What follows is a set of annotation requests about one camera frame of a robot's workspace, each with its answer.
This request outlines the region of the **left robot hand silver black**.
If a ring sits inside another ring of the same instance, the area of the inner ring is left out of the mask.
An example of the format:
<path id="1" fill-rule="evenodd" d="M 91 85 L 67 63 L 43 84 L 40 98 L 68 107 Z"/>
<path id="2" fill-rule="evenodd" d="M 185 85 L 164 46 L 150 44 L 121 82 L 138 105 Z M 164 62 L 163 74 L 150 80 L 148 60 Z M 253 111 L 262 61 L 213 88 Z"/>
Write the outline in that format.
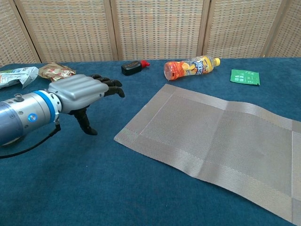
<path id="1" fill-rule="evenodd" d="M 87 118 L 87 108 L 102 97 L 117 94 L 125 97 L 122 83 L 99 74 L 86 76 L 76 74 L 71 77 L 52 82 L 48 92 L 55 94 L 62 105 L 61 113 L 73 115 L 84 133 L 92 136 L 97 131 L 91 128 Z"/>

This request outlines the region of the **brown woven placemat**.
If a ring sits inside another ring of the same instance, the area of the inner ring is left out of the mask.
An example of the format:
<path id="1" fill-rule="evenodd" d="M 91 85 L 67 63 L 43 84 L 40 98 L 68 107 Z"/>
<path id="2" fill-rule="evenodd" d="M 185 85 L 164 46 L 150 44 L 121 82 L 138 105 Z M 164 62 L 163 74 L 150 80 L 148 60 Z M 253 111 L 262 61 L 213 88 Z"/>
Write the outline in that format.
<path id="1" fill-rule="evenodd" d="M 166 84 L 114 139 L 301 226 L 301 121 Z"/>

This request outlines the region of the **gold red snack wrapper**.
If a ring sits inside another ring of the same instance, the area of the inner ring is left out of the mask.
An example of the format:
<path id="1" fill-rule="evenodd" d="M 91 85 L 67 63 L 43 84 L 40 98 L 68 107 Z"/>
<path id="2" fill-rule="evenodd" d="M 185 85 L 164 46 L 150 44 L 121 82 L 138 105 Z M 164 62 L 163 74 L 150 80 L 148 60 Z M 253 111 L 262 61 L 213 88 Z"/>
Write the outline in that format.
<path id="1" fill-rule="evenodd" d="M 57 63 L 49 63 L 39 69 L 39 76 L 50 80 L 51 82 L 68 78 L 76 74 L 76 71 Z"/>

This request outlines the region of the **black bottle red cap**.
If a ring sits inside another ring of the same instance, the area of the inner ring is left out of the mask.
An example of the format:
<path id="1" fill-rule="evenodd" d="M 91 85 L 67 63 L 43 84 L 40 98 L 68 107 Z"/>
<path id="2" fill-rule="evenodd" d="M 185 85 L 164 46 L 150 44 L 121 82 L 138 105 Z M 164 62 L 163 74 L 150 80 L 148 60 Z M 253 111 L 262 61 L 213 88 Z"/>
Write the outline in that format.
<path id="1" fill-rule="evenodd" d="M 148 66 L 150 66 L 150 63 L 146 60 L 132 61 L 128 64 L 123 64 L 121 66 L 121 72 L 125 76 L 129 76 L 142 71 L 143 68 L 146 68 Z"/>

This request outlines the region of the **white snack bag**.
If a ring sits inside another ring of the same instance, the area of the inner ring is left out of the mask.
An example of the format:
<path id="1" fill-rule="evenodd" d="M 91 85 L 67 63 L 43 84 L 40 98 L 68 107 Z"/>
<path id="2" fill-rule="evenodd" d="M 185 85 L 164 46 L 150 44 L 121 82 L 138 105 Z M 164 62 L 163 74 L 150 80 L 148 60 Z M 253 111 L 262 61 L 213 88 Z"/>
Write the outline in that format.
<path id="1" fill-rule="evenodd" d="M 39 75 L 39 69 L 37 67 L 24 67 L 11 70 L 0 71 L 0 89 L 22 84 L 22 88 L 25 88 L 32 83 Z"/>

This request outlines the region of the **woven bamboo folding screen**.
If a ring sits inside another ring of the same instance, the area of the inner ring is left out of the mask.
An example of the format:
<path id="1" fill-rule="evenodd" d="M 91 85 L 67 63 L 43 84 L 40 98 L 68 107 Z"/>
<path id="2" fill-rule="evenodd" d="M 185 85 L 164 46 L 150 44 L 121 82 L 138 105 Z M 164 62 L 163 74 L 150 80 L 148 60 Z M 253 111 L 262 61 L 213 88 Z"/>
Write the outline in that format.
<path id="1" fill-rule="evenodd" d="M 301 57 L 301 0 L 0 0 L 12 63 Z"/>

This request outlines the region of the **orange drink bottle yellow cap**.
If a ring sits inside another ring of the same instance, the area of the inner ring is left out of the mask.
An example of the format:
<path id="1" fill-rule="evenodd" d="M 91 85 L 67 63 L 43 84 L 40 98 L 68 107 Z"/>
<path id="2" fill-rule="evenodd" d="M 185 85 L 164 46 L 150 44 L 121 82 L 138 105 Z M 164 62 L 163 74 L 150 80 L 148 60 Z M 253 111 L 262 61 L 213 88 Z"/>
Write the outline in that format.
<path id="1" fill-rule="evenodd" d="M 207 74 L 220 64 L 220 58 L 207 55 L 184 61 L 169 61 L 164 65 L 164 76 L 168 81 L 174 81 L 185 76 Z"/>

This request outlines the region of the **green tea sachet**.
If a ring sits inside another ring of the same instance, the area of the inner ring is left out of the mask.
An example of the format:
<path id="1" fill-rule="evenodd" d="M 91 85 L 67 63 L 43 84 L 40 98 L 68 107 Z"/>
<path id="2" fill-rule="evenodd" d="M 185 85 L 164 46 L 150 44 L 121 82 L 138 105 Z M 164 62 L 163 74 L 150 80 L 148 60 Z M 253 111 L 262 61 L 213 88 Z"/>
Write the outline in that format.
<path id="1" fill-rule="evenodd" d="M 230 75 L 230 81 L 240 84 L 248 85 L 260 85 L 260 77 L 258 72 L 252 72 L 247 70 L 232 69 Z"/>

